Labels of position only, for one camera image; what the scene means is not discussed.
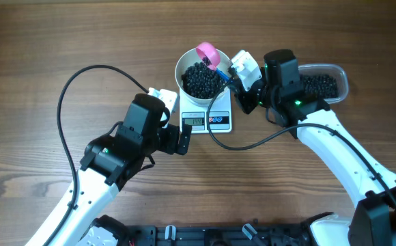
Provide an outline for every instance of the scale display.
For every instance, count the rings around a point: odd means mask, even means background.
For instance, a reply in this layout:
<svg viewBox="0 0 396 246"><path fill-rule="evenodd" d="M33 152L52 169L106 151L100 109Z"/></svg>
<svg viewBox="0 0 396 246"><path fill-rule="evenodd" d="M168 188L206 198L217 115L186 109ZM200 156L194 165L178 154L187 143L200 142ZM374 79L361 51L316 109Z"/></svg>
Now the scale display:
<svg viewBox="0 0 396 246"><path fill-rule="evenodd" d="M184 123L189 126L203 126L204 118L186 118L184 119Z"/></svg>
<svg viewBox="0 0 396 246"><path fill-rule="evenodd" d="M180 91L180 129L183 124L192 126L192 133L208 133L209 122L213 133L231 132L231 102L230 93L216 100L209 115L207 106L192 103L183 91Z"/></svg>

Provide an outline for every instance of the wooden table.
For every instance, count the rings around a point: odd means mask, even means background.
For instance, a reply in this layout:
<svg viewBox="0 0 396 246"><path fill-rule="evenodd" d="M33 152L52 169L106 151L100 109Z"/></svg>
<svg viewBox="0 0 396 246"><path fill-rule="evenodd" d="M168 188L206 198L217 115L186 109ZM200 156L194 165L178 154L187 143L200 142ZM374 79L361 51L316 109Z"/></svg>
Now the wooden table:
<svg viewBox="0 0 396 246"><path fill-rule="evenodd" d="M396 1L217 1L0 5L0 245L23 245L71 181L59 140L59 93L78 69L109 64L146 87L177 91L179 57L202 41L258 60L292 49L300 64L331 63L350 80L332 109L383 165L396 172ZM79 165L84 147L122 120L139 89L94 70L66 94L62 121ZM264 109L218 135L243 146L279 130ZM172 122L178 124L178 115ZM353 205L325 164L283 135L230 152L193 135L186 156L155 153L156 166L130 180L102 214L126 225L240 225L297 222Z"/></svg>

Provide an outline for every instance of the clear plastic tray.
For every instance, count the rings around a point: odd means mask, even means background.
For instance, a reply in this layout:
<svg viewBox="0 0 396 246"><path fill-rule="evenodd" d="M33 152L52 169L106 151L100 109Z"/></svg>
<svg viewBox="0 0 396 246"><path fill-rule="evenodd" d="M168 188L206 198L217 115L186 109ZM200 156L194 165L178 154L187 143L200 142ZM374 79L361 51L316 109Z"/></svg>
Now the clear plastic tray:
<svg viewBox="0 0 396 246"><path fill-rule="evenodd" d="M340 66L334 64L306 64L299 66L298 70L303 75L328 74L336 79L338 97L325 99L327 103L339 103L347 97L349 91L347 74Z"/></svg>

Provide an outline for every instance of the white bowl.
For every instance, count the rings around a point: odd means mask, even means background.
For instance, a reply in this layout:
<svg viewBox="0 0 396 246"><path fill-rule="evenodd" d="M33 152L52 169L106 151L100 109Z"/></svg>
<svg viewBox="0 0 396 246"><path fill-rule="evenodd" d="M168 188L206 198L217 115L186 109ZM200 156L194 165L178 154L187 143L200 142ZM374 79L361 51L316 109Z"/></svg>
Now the white bowl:
<svg viewBox="0 0 396 246"><path fill-rule="evenodd" d="M231 61L230 58L224 52L218 50L219 55L221 56L221 62L217 66L219 70L224 72L228 77L230 77L230 74L228 73L228 68L231 66ZM183 94L187 96L187 99L191 101L193 104L198 105L198 106L208 106L210 104L210 101L212 99L200 99L200 98L195 98L189 94L187 94L183 90L183 80L182 80L182 75L186 73L186 70L188 67L193 66L195 62L201 62L201 59L199 58L197 52L195 49L191 49L190 51L186 52L177 62L177 66L175 66L175 80L177 81L177 85L180 88L181 91L183 91ZM228 87L224 89L224 91L219 94L218 98L221 98L225 93L229 91Z"/></svg>

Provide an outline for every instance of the plastic container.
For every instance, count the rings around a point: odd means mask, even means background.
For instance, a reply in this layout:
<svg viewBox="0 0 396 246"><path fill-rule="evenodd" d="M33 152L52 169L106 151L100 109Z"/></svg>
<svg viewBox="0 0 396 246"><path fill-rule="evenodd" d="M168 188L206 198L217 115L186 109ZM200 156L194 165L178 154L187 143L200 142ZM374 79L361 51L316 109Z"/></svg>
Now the plastic container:
<svg viewBox="0 0 396 246"><path fill-rule="evenodd" d="M221 62L219 63L217 68L223 71L227 76L229 76L227 70L231 66L230 58L228 58L228 56L224 54L224 52L220 50L218 50L218 52L219 52L219 56L221 57ZM187 99L189 99L189 101L191 101L194 105L208 106L212 99L195 98L187 94L183 90L182 75L186 73L187 68L195 64L195 62L201 62L201 59L199 58L197 51L195 49L191 49L190 51L186 52L183 56L181 56L181 58L177 62L177 66L175 66L175 80L177 81L177 85L180 88L180 90L184 92L184 94L187 96ZM221 98L228 91L229 89L228 87L226 87L224 91L221 94L219 94L217 100Z"/></svg>
<svg viewBox="0 0 396 246"><path fill-rule="evenodd" d="M336 79L338 97L325 99L327 103L339 103L347 97L350 90L347 74L340 66L334 64L306 64L299 66L298 70L303 75L328 74Z"/></svg>

